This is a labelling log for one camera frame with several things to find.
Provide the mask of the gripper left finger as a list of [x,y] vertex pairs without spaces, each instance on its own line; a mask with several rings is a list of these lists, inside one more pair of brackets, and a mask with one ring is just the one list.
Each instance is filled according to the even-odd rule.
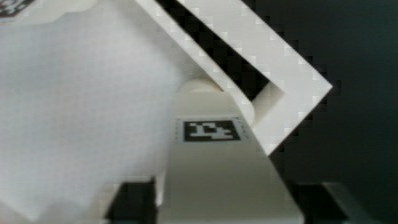
[[104,213],[106,224],[156,224],[154,179],[124,182]]

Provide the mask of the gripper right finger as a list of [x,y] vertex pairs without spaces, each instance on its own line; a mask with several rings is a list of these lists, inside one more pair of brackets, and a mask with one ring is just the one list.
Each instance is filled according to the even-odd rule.
[[303,214],[303,224],[380,224],[340,183],[292,183],[291,195]]

